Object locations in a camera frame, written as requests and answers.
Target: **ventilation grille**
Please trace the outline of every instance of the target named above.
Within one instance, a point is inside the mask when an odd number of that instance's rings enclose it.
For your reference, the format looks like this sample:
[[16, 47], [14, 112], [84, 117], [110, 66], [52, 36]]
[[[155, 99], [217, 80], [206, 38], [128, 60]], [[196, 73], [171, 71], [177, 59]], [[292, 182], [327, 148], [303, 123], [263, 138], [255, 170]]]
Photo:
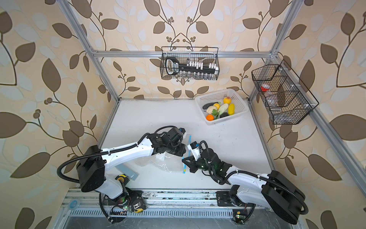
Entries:
[[[113, 210], [116, 214], [121, 211], [116, 208]], [[70, 212], [72, 217], [104, 217], [102, 211], [98, 208], [78, 208]], [[124, 215], [115, 215], [116, 217], [125, 217]], [[141, 213], [127, 213], [127, 217], [144, 218], [232, 218], [231, 209], [146, 209]]]

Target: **clear plastic bag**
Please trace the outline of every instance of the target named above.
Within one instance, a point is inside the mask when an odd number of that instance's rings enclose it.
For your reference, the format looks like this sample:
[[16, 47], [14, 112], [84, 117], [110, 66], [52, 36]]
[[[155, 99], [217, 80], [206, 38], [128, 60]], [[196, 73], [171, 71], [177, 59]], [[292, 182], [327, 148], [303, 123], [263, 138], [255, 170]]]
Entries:
[[[182, 143], [186, 145], [186, 152], [183, 155], [183, 158], [188, 157], [189, 151], [187, 148], [188, 141], [190, 139], [191, 134], [187, 134], [185, 138], [183, 138]], [[153, 165], [163, 171], [169, 173], [183, 173], [184, 164], [182, 162], [182, 157], [170, 154], [170, 153], [162, 153], [155, 154], [148, 157], [136, 158], [133, 160], [139, 166]]]

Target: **black wire basket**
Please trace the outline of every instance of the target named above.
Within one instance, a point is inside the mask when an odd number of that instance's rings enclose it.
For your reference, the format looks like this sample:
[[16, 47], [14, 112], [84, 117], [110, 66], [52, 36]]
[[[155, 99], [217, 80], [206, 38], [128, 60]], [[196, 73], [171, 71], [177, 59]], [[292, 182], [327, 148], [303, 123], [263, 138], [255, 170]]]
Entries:
[[219, 48], [164, 46], [161, 50], [160, 73], [163, 80], [217, 80], [219, 77]]
[[[304, 82], [294, 82], [287, 74], [289, 65], [282, 61], [280, 64], [268, 64], [252, 71], [255, 87], [267, 109], [273, 124], [298, 124], [318, 104], [318, 100], [309, 91]], [[301, 93], [308, 93], [313, 101]]]

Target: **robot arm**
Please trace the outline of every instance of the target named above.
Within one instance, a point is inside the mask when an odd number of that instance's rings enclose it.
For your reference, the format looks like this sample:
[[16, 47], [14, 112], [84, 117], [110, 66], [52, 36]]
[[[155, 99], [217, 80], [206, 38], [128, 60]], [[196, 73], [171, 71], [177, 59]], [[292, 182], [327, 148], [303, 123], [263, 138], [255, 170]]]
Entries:
[[205, 141], [187, 146], [193, 156], [182, 159], [191, 173], [198, 169], [209, 172], [218, 184], [232, 184], [227, 202], [236, 206], [259, 204], [273, 211], [286, 222], [296, 224], [300, 214], [307, 214], [305, 195], [280, 172], [254, 174], [221, 161]]
[[[157, 132], [163, 128], [172, 127], [168, 132]], [[97, 145], [91, 146], [83, 156], [64, 162], [57, 169], [57, 174], [65, 180], [80, 183], [81, 191], [90, 192], [96, 190], [106, 194], [116, 204], [129, 195], [134, 195], [132, 190], [127, 191], [123, 182], [111, 177], [105, 171], [118, 164], [133, 160], [142, 156], [168, 152], [182, 157], [185, 153], [185, 145], [182, 144], [185, 130], [175, 126], [165, 126], [156, 130], [153, 134], [146, 133], [135, 143], [130, 143], [114, 148], [99, 149]], [[272, 208], [274, 212], [285, 221], [296, 224], [299, 214], [307, 214], [307, 206], [304, 203], [305, 195], [287, 180], [281, 173], [272, 171], [270, 174], [254, 174], [241, 170], [231, 164], [221, 161], [205, 141], [200, 144], [193, 142], [187, 146], [193, 156], [182, 159], [182, 162], [190, 168], [191, 173], [198, 169], [208, 171], [212, 180], [220, 185], [232, 184], [226, 202], [236, 206], [245, 203], [259, 204]], [[80, 180], [65, 176], [61, 170], [66, 165], [79, 161], [76, 166]], [[139, 203], [134, 207], [135, 212], [142, 208]]]

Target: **wallpaper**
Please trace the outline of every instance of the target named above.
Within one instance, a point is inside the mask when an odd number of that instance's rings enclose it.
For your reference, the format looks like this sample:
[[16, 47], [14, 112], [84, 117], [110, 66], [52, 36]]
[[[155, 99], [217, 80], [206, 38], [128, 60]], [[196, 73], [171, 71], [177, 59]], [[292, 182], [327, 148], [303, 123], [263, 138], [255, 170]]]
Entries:
[[289, 0], [69, 0], [95, 50], [269, 51]]
[[[365, 1], [305, 0], [279, 52], [363, 166], [365, 10]], [[307, 228], [364, 228], [366, 199], [311, 118], [273, 125], [259, 96], [253, 104], [278, 171], [306, 195]]]
[[218, 80], [161, 78], [160, 59], [104, 58], [118, 95], [135, 99], [189, 99], [201, 94], [232, 88], [243, 97], [249, 97], [254, 88], [250, 72], [263, 65], [260, 58], [219, 59]]
[[366, 2], [305, 1], [280, 57], [304, 80], [319, 108], [366, 167]]
[[54, 3], [0, 1], [1, 228], [51, 227], [76, 187], [57, 167], [97, 143], [115, 104]]
[[253, 106], [277, 170], [306, 196], [309, 213], [300, 215], [306, 228], [364, 228], [366, 199], [311, 118], [273, 125], [258, 101]]

